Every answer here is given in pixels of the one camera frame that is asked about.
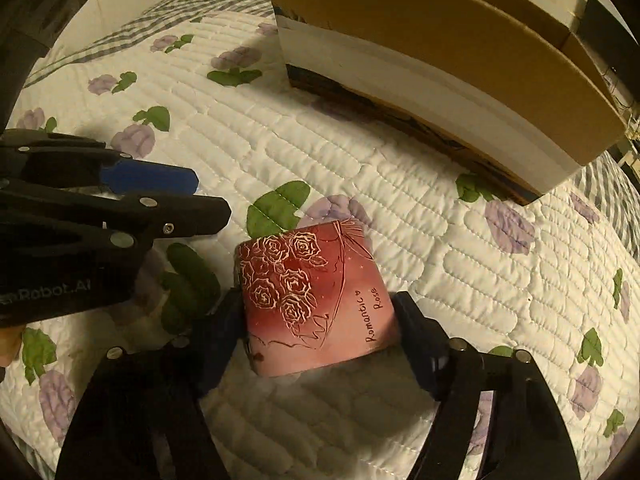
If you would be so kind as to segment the person's left hand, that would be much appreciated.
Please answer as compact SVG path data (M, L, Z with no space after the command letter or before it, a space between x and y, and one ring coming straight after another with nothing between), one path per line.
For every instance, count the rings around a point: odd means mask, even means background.
M3 327L0 330L0 366L8 367L17 357L25 325Z

